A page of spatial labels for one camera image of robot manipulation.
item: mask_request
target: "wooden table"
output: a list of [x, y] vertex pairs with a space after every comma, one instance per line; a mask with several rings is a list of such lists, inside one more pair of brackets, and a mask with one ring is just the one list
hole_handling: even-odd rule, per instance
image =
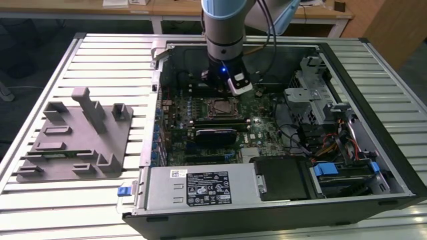
[[[327, 0], [328, 8], [333, 1]], [[297, 9], [292, 24], [333, 25], [328, 37], [337, 38], [353, 14], [323, 6]], [[161, 34], [161, 21], [199, 21], [200, 0], [151, 0], [148, 5], [103, 9], [103, 0], [0, 0], [0, 18], [149, 20], [155, 34]]]

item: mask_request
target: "metal workbench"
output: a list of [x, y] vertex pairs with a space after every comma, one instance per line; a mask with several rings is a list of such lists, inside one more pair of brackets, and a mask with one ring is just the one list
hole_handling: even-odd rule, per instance
[[[141, 240], [123, 222], [116, 209], [117, 187], [139, 177], [144, 140], [144, 109], [149, 101], [149, 80], [160, 70], [151, 65], [153, 47], [167, 40], [201, 41], [193, 35], [81, 34], [75, 38], [0, 163], [0, 235], [2, 240], [104, 239]], [[248, 37], [251, 42], [263, 37]], [[369, 43], [359, 39], [288, 38], [280, 42], [327, 42], [379, 119], [391, 133], [421, 180], [427, 182], [427, 107], [409, 90]], [[16, 170], [44, 124], [48, 101], [70, 99], [73, 87], [89, 87], [92, 100], [101, 105], [124, 103], [133, 108], [124, 169], [115, 179], [17, 183]], [[132, 207], [133, 198], [124, 198]], [[425, 239], [427, 206], [383, 212], [345, 226], [221, 236], [221, 239]]]

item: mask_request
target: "floor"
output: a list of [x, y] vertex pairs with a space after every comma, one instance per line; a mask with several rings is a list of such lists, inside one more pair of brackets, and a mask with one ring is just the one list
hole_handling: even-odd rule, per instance
[[[37, 71], [28, 77], [13, 79], [0, 70], [0, 80], [8, 87], [38, 87], [12, 88], [14, 101], [0, 100], [0, 160], [9, 148], [9, 143], [21, 128], [32, 107], [41, 93], [41, 88], [49, 81], [50, 75], [70, 43], [75, 33], [139, 33], [151, 34], [152, 27], [148, 21], [115, 21], [115, 20], [66, 20], [56, 22], [52, 19], [37, 19], [33, 21], [42, 46], [37, 49], [26, 49], [33, 60]], [[197, 22], [171, 21], [163, 23], [165, 34], [200, 34], [201, 28]], [[14, 40], [0, 27], [0, 53], [1, 50], [14, 44]], [[0, 54], [1, 64], [20, 59]], [[427, 103], [427, 44], [423, 43], [415, 51], [404, 66], [397, 71], [401, 78]]]

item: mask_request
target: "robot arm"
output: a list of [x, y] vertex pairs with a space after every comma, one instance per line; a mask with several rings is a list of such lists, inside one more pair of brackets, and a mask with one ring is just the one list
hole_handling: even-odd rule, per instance
[[[208, 70], [203, 72], [201, 79], [220, 92], [231, 91], [233, 96], [252, 89], [249, 74], [243, 62], [244, 25], [249, 12], [251, 17], [259, 15], [261, 8], [253, 5], [260, 2], [261, 0], [201, 0], [209, 61]], [[269, 7], [285, 7], [284, 13], [289, 15], [287, 27], [300, 0], [269, 0], [267, 2]]]

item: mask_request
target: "warning label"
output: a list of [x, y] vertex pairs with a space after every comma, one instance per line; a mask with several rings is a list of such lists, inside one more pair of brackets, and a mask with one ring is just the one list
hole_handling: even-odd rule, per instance
[[189, 207], [232, 203], [228, 172], [187, 174], [187, 205]]

